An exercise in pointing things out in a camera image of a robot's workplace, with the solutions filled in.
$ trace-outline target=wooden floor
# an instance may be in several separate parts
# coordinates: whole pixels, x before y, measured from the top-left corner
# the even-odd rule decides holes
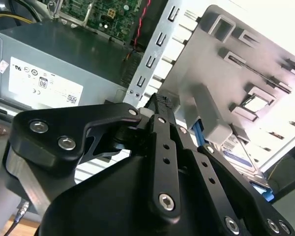
[[[3,236],[5,232],[7,232],[12,222],[13,222],[13,218],[10,218],[10,220],[6,223],[3,230],[1,231],[0,236]],[[9,234],[9,236],[33,236],[38,226],[39,226],[39,223],[22,219],[21,222]]]

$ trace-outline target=power supply label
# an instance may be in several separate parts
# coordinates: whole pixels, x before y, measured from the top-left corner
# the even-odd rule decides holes
[[[83,86],[11,57],[9,91],[51,108],[75,107]]]

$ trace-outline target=green circuit board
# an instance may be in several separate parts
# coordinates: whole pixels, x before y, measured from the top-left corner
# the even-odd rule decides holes
[[[120,41],[129,41],[142,0],[64,0],[61,12],[83,21],[92,3],[87,26]]]

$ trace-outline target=yellow cable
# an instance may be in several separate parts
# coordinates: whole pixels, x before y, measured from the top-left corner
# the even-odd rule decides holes
[[[276,170],[276,168],[279,166],[279,164],[281,163],[281,161],[284,160],[284,157],[281,158],[281,160],[279,160],[279,162],[276,164],[276,166],[274,167],[274,169],[271,171],[269,177],[267,178],[267,180],[269,180],[271,178],[271,176],[273,175],[274,171]]]
[[[15,19],[18,19],[20,21],[23,21],[25,23],[29,23],[29,24],[33,23],[32,21],[30,21],[30,20],[28,20],[28,19],[26,19],[24,17],[16,16],[16,15],[10,15],[10,14],[4,14],[3,13],[3,14],[0,14],[0,17],[10,17],[10,18],[15,18]]]

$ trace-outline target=screw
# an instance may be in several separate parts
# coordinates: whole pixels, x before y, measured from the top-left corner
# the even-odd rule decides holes
[[[166,121],[162,117],[159,117],[158,120],[164,124],[166,123]]]
[[[131,110],[131,109],[129,109],[129,113],[132,114],[132,115],[134,115],[134,116],[136,116],[138,114],[136,111]]]
[[[239,227],[236,224],[236,222],[230,218],[229,216],[225,217],[225,224],[227,228],[234,234],[234,235],[239,235]]]
[[[206,146],[206,148],[207,148],[207,150],[208,150],[209,152],[214,153],[214,149],[213,149],[212,147],[210,147],[210,146]]]
[[[184,134],[187,133],[187,130],[186,130],[184,127],[179,127],[179,130],[180,130],[182,133],[184,133]]]
[[[268,220],[267,220],[267,223],[269,224],[270,228],[271,228],[275,233],[277,233],[277,234],[280,233],[279,228],[276,226],[276,224],[275,224],[272,220],[268,219]]]
[[[39,134],[46,133],[48,131],[48,125],[42,121],[33,121],[32,123],[29,124],[30,129]]]
[[[280,226],[284,229],[284,231],[290,235],[291,234],[290,229],[282,221],[279,221],[279,222],[280,222]]]
[[[174,206],[175,206],[174,200],[166,193],[160,194],[158,197],[158,200],[165,210],[168,210],[168,211],[174,210]]]
[[[59,147],[61,147],[62,149],[66,150],[66,151],[71,151],[76,146],[75,141],[69,137],[61,137],[58,140],[58,145],[59,145]]]

